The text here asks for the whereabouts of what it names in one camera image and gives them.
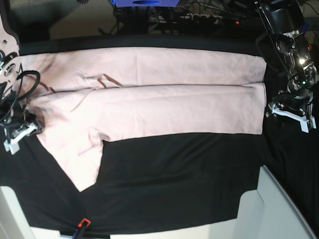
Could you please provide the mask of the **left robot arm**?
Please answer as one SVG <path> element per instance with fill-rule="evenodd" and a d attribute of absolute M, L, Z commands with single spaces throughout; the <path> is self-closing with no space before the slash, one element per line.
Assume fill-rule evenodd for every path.
<path fill-rule="evenodd" d="M 257 0 L 257 11 L 265 32 L 256 39 L 259 44 L 268 37 L 283 70 L 275 67 L 268 59 L 266 63 L 279 74 L 286 74 L 286 89 L 272 97 L 267 116 L 289 117 L 299 122 L 305 133 L 315 129 L 313 116 L 314 87 L 319 74 L 311 58 L 310 46 L 302 28 L 304 16 L 295 0 Z"/>

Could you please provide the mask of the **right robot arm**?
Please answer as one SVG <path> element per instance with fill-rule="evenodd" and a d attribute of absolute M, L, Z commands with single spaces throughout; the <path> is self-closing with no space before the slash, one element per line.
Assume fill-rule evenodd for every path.
<path fill-rule="evenodd" d="M 22 69 L 19 38 L 12 27 L 9 1 L 0 2 L 0 127 L 4 130 L 4 148 L 11 154 L 19 142 L 43 131 L 43 125 L 24 102 L 40 83 L 40 73 Z"/>

